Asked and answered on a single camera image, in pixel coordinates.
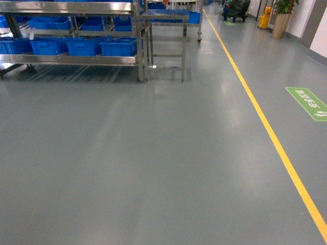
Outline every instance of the shelf frame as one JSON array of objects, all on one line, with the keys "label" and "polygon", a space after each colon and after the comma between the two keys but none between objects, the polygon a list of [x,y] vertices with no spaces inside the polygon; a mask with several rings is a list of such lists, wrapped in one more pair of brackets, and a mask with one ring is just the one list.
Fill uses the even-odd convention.
[{"label": "shelf frame", "polygon": [[[56,56],[40,56],[33,54],[22,55],[0,55],[0,62],[12,63],[14,65],[7,69],[0,70],[0,76],[19,67],[21,64],[62,64],[62,65],[103,65],[103,66],[137,66],[139,80],[145,81],[145,68],[143,65],[144,52],[141,43],[141,23],[139,15],[139,2],[134,3],[95,3],[95,2],[12,2],[0,1],[0,13],[6,17],[10,31],[15,38],[22,37],[22,31],[17,24],[17,15],[37,15],[37,16],[131,16],[133,17],[133,33],[137,40],[137,54],[132,57],[105,57],[105,56],[69,56],[67,54]],[[48,34],[48,30],[35,30],[35,33]],[[54,35],[67,34],[64,32],[51,32]],[[103,36],[111,34],[109,32],[82,32],[82,35]]]},{"label": "shelf frame", "polygon": [[[153,35],[152,35],[152,20],[154,19],[174,19],[182,20],[182,52],[181,54],[154,54],[153,53]],[[189,15],[175,15],[175,14],[155,14],[153,11],[148,10],[142,14],[143,25],[145,28],[145,40],[146,45],[144,48],[145,51],[145,74],[148,77],[149,70],[180,70],[181,71],[181,80],[184,81],[185,75],[185,55],[186,55],[186,33],[187,33],[187,20]],[[171,58],[181,58],[181,67],[157,67],[154,65],[154,57],[171,57]]]}]

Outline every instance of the stainless steel shelf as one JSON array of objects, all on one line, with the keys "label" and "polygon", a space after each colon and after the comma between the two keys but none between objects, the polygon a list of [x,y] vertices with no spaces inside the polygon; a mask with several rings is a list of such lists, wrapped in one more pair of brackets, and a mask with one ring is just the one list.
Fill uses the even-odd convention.
[{"label": "stainless steel shelf", "polygon": [[[154,22],[153,26],[157,27],[182,27],[183,23],[167,23],[167,22]],[[188,27],[199,27],[200,24],[188,23]]]},{"label": "stainless steel shelf", "polygon": [[[32,29],[30,27],[20,28],[20,32],[24,34],[31,34]],[[69,36],[73,32],[73,29],[69,30],[41,30],[34,29],[34,34],[36,35],[49,35],[49,36]]]},{"label": "stainless steel shelf", "polygon": [[69,56],[69,55],[0,55],[0,62],[13,64],[137,66],[132,57]]},{"label": "stainless steel shelf", "polygon": [[132,15],[133,3],[93,2],[9,2],[0,1],[0,12],[19,14],[65,14],[65,15]]},{"label": "stainless steel shelf", "polygon": [[10,28],[0,28],[0,33],[10,33]]},{"label": "stainless steel shelf", "polygon": [[115,32],[115,31],[78,31],[80,37],[131,37],[132,32]]},{"label": "stainless steel shelf", "polygon": [[31,30],[28,27],[20,29],[15,15],[64,15],[64,16],[132,16],[135,19],[134,32],[87,32],[76,30],[72,34],[79,36],[136,36],[138,54],[132,57],[105,57],[105,56],[69,56],[68,54],[48,55],[0,55],[0,62],[16,64],[10,69],[0,70],[0,76],[18,67],[17,64],[61,64],[61,65],[102,65],[102,66],[137,66],[139,80],[144,81],[143,51],[141,45],[141,23],[139,21],[138,0],[133,3],[94,3],[94,2],[9,2],[0,1],[0,13],[4,14],[13,37],[20,38],[23,33],[42,35],[68,35],[73,30]]}]

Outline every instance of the stainless steel table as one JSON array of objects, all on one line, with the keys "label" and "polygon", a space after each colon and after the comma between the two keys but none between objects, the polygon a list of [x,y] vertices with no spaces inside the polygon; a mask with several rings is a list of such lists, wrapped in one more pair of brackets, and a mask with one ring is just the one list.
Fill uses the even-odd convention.
[{"label": "stainless steel table", "polygon": [[[180,70],[181,80],[184,81],[185,74],[185,54],[186,54],[186,31],[187,31],[187,21],[189,19],[188,11],[181,10],[147,10],[141,15],[143,20],[143,25],[145,26],[145,40],[146,45],[144,45],[144,56],[145,56],[145,77],[148,77],[149,70]],[[183,27],[183,38],[182,38],[182,52],[177,55],[165,55],[165,54],[154,54],[153,53],[153,38],[152,38],[152,20],[182,20]],[[181,67],[164,67],[154,65],[154,57],[181,57]]]}]

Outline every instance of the plant pot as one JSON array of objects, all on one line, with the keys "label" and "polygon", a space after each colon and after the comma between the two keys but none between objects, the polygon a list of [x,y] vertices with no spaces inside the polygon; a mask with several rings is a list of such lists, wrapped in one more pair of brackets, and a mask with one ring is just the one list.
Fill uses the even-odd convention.
[{"label": "plant pot", "polygon": [[283,37],[290,17],[291,14],[278,14],[276,16],[274,29],[272,30],[272,38],[281,39]]}]

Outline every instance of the yellow floor line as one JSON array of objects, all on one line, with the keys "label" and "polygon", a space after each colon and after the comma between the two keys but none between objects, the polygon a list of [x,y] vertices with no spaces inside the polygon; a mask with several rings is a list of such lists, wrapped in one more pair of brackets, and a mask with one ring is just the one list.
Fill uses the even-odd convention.
[{"label": "yellow floor line", "polygon": [[240,79],[240,81],[241,81],[247,95],[249,96],[249,98],[250,98],[256,112],[258,113],[263,125],[265,126],[265,128],[266,128],[266,130],[267,130],[267,132],[268,132],[268,134],[269,134],[269,136],[270,136],[270,138],[271,138],[271,140],[272,140],[272,142],[273,142],[273,144],[274,144],[274,146],[275,146],[275,148],[276,148],[276,150],[277,150],[277,152],[279,154],[279,156],[281,157],[281,160],[282,160],[288,174],[290,175],[290,177],[291,177],[291,179],[292,179],[292,181],[293,181],[293,183],[294,183],[294,185],[295,185],[295,187],[296,187],[296,189],[298,191],[298,193],[300,194],[300,196],[301,196],[304,204],[306,205],[306,207],[307,207],[313,221],[315,222],[320,234],[322,235],[325,243],[327,244],[327,225],[326,225],[326,222],[323,220],[319,210],[317,209],[316,205],[312,201],[312,199],[311,199],[308,191],[306,190],[305,186],[303,185],[300,177],[296,173],[296,171],[295,171],[290,159],[288,158],[284,148],[282,147],[280,141],[278,140],[275,132],[273,131],[273,129],[272,129],[270,123],[269,123],[269,121],[267,120],[266,116],[264,115],[263,111],[261,110],[258,102],[256,101],[253,93],[251,92],[251,90],[250,90],[249,86],[247,85],[246,81],[244,80],[240,70],[236,66],[235,61],[233,60],[230,53],[228,52],[225,44],[223,43],[223,41],[222,41],[221,37],[219,36],[216,28],[214,27],[213,23],[211,22],[209,16],[205,12],[205,10],[203,10],[203,12],[204,12],[206,18],[208,19],[211,27],[213,28],[213,30],[214,30],[214,32],[215,32],[221,46],[223,47],[227,57],[229,58],[229,61],[230,61],[231,65],[233,66],[237,76],[239,77],[239,79]]}]

